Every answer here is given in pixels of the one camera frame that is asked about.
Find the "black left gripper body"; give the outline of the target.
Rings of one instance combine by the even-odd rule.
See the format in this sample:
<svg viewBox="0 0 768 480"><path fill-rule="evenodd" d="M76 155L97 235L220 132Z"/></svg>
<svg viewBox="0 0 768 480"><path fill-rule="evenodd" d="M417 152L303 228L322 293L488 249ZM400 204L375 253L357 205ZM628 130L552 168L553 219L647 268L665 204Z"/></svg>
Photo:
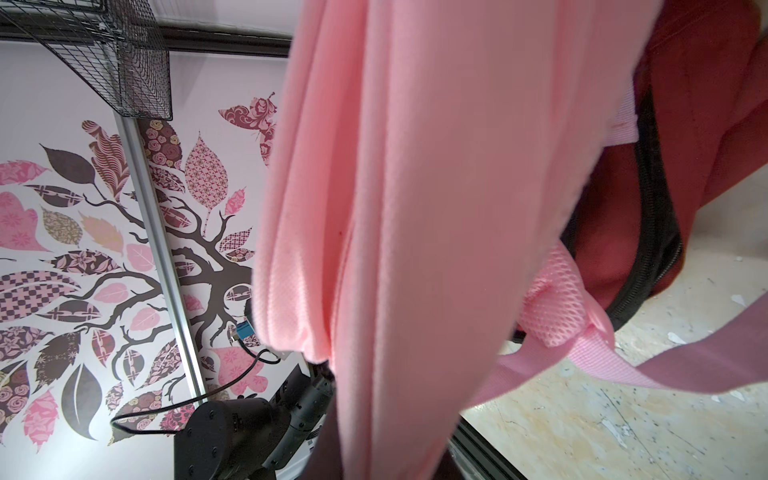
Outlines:
<svg viewBox="0 0 768 480"><path fill-rule="evenodd" d="M210 401L174 435L176 479L275 479L318 424L335 393L327 366L295 366L272 398Z"/></svg>

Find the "pink backpack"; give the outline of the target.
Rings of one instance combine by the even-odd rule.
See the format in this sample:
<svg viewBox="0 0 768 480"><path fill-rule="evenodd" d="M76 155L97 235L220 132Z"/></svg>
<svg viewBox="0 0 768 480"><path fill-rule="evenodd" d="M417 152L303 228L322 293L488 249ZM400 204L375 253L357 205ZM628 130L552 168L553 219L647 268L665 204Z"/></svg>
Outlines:
<svg viewBox="0 0 768 480"><path fill-rule="evenodd" d="M305 479L456 474L463 410L570 359L631 386L767 379L767 301L640 365L561 235L667 1L307 1L253 270L267 345L327 364Z"/></svg>

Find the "red backpack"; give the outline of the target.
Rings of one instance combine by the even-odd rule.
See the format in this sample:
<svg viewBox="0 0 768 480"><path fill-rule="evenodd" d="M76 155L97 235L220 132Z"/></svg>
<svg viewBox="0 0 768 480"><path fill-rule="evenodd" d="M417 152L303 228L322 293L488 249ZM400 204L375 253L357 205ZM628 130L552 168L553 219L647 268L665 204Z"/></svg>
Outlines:
<svg viewBox="0 0 768 480"><path fill-rule="evenodd" d="M634 73L650 89L680 227L679 274L698 210L767 162L767 38L753 1L667 1Z"/></svg>

